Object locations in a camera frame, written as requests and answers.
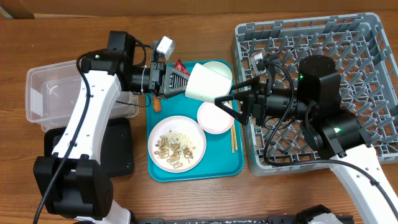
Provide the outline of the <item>wooden chopstick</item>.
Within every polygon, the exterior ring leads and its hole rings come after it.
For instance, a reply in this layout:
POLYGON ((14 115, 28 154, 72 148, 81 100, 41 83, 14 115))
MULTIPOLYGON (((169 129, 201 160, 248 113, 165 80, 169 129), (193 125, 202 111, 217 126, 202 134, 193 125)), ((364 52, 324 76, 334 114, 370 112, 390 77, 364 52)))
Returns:
MULTIPOLYGON (((232 101, 228 101, 229 105, 231 106, 231 109, 233 109, 233 104, 232 101)), ((231 152, 234 154, 236 151, 236 144, 235 144, 235 125, 234 125, 234 118, 231 126, 231 152)))
POLYGON ((231 127, 231 144, 232 144, 232 152, 235 153, 238 150, 235 122, 233 122, 233 125, 231 127))

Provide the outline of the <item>pink bowl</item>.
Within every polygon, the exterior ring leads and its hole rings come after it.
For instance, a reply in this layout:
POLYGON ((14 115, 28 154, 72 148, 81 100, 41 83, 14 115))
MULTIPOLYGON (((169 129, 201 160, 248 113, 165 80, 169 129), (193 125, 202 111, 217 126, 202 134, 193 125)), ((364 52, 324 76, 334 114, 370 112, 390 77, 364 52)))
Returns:
POLYGON ((210 134, 223 134, 233 125, 234 118, 213 103, 204 102, 197 111, 197 121, 210 134))

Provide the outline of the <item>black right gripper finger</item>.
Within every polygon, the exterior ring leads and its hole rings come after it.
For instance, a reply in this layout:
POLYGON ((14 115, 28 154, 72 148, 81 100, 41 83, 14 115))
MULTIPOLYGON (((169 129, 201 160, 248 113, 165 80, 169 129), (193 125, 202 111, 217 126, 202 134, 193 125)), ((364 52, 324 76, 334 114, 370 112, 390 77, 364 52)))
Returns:
POLYGON ((230 89, 230 93, 232 93, 234 90, 238 90, 244 87, 249 87, 251 91, 256 91, 259 88, 259 83, 260 83, 260 77, 251 78, 244 82, 234 84, 230 89))
POLYGON ((248 96, 244 93, 233 93, 230 95, 220 96, 215 98, 214 104, 224 112, 228 113, 236 121, 239 121, 242 125, 247 125, 249 121, 248 108, 247 108, 248 96), (225 103, 229 104, 229 101, 241 102, 241 110, 235 111, 234 109, 226 106, 225 103))

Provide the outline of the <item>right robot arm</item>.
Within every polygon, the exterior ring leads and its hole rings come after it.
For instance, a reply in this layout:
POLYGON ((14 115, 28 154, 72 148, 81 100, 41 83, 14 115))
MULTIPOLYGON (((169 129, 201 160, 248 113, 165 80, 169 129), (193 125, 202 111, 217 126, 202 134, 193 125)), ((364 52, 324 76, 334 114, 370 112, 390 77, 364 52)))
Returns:
POLYGON ((341 75, 335 61, 324 55, 301 59, 298 84, 283 65, 265 58, 255 62, 266 71, 279 68, 289 82, 288 89, 274 89, 272 78, 261 81, 260 75, 232 86, 250 86, 249 91, 215 98, 214 104, 246 125, 250 117, 258 126, 278 121, 271 129, 263 151, 266 164, 276 167, 327 164, 349 193, 363 222, 397 223, 397 195, 378 161, 369 133, 358 117, 341 105, 341 75), (269 146, 284 121, 300 122, 304 140, 317 151, 312 161, 276 162, 269 146))

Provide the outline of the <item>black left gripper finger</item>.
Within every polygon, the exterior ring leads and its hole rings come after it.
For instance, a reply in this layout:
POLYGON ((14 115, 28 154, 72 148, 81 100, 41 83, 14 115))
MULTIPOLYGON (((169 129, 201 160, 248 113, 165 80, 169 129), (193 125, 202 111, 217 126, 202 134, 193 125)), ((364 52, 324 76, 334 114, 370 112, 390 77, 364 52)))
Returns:
POLYGON ((179 94, 185 93, 186 88, 185 87, 179 87, 179 88, 163 88, 160 91, 160 99, 166 100, 172 97, 175 97, 179 94))
POLYGON ((185 88, 190 77, 171 66, 166 66, 165 86, 171 89, 185 88))

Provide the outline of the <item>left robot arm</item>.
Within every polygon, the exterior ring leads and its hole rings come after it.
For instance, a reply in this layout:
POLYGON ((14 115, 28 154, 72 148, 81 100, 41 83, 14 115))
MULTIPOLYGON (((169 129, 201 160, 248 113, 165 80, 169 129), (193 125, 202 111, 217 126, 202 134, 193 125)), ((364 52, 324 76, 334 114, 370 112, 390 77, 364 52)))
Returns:
POLYGON ((81 86, 68 125, 48 157, 39 156, 34 176, 42 199, 37 207, 78 223, 134 223, 134 214, 113 198, 113 183, 101 166, 101 145, 111 110, 123 91, 167 99, 183 93, 188 76, 166 65, 175 48, 156 40, 151 54, 134 63, 141 42, 123 31, 109 33, 105 49, 79 56, 81 86))

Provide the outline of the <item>white paper cup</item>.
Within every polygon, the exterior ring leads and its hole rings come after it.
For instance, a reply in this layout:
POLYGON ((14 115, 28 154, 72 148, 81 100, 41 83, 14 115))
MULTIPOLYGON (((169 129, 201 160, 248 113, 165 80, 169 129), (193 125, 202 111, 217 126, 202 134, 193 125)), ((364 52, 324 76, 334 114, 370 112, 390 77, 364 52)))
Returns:
POLYGON ((213 103, 215 98, 228 95, 232 85, 232 80, 196 63, 190 73, 185 96, 213 103))

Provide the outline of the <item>white bowl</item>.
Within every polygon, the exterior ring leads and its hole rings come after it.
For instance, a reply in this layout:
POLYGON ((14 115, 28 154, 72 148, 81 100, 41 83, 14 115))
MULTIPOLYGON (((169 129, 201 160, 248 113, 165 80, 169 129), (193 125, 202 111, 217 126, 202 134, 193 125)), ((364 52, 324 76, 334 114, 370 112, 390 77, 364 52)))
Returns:
POLYGON ((228 78, 229 80, 233 80, 233 74, 231 69, 224 63, 219 61, 210 61, 203 64, 204 67, 209 68, 210 70, 219 73, 220 75, 228 78))

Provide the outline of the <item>red snack wrapper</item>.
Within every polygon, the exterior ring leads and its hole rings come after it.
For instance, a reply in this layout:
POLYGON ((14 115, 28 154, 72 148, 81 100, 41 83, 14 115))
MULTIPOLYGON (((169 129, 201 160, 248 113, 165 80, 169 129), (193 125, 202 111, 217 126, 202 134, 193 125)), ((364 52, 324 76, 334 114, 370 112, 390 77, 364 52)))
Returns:
POLYGON ((190 72, 186 69, 186 66, 182 63, 180 59, 178 59, 177 62, 174 64, 174 69, 190 76, 190 72))

